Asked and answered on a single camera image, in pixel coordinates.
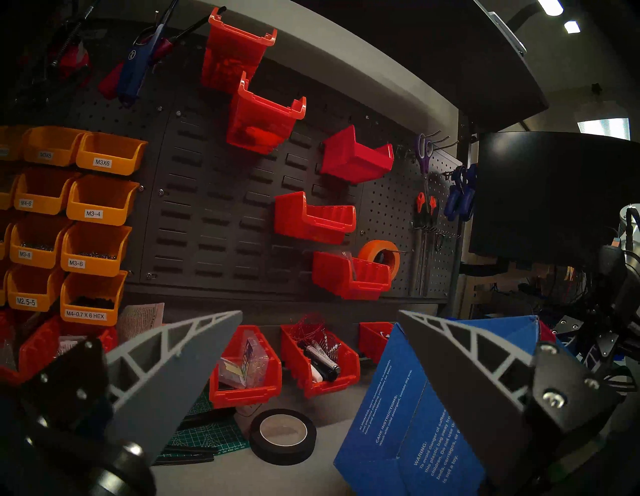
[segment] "bolt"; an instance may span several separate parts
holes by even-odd
[[[556,347],[552,344],[541,344],[540,350],[544,351],[545,353],[551,353],[552,355],[555,355],[558,352]]]
[[[590,377],[587,377],[587,378],[584,380],[584,383],[585,383],[588,387],[590,387],[591,389],[598,389],[598,388],[600,388],[600,383],[599,383],[596,379],[592,379],[592,378],[590,378]]]
[[[542,399],[552,408],[562,408],[564,406],[564,397],[555,391],[547,391],[542,395]]]

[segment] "blue cardboard box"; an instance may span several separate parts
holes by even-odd
[[[462,323],[531,354],[540,332],[534,316]],[[361,495],[474,495],[484,479],[398,324],[333,464]]]

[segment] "orange tape roll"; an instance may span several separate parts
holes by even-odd
[[[369,241],[358,253],[358,258],[373,262],[380,252],[382,252],[382,263],[391,269],[391,280],[395,279],[400,268],[400,253],[398,253],[398,247],[391,241],[381,239]]]

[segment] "ceiling light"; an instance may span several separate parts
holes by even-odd
[[[575,22],[574,20],[569,20],[565,22],[564,28],[566,29],[566,32],[569,33],[570,35],[574,33],[580,33],[580,26],[578,26],[578,23]]]
[[[564,10],[558,0],[538,0],[538,2],[542,5],[547,15],[560,15]]]
[[[628,118],[586,120],[579,122],[578,127],[583,134],[611,136],[627,141],[631,139]]]

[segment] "green cutting mat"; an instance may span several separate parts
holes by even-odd
[[[208,412],[212,409],[211,402],[205,392],[202,392],[189,410],[188,415]],[[175,446],[217,447],[218,454],[231,453],[249,447],[249,441],[244,439],[242,432],[233,417],[196,427],[185,431],[176,432],[167,444]],[[158,458],[185,457],[183,454],[161,454]]]

